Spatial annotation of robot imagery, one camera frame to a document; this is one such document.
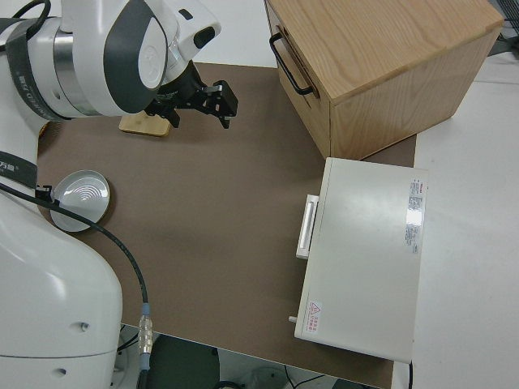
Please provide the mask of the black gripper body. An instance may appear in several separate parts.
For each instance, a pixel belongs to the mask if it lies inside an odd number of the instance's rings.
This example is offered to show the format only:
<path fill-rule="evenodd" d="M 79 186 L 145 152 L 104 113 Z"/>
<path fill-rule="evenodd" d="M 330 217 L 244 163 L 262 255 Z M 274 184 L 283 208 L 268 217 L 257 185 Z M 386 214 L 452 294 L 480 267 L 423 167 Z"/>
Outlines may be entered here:
<path fill-rule="evenodd" d="M 168 118 L 171 108 L 196 109 L 202 113 L 214 114 L 214 107 L 207 102 L 208 95 L 204 92 L 206 87 L 196 66 L 188 64 L 179 77 L 159 87 L 144 112 L 148 116 L 159 115 L 161 118 Z"/>

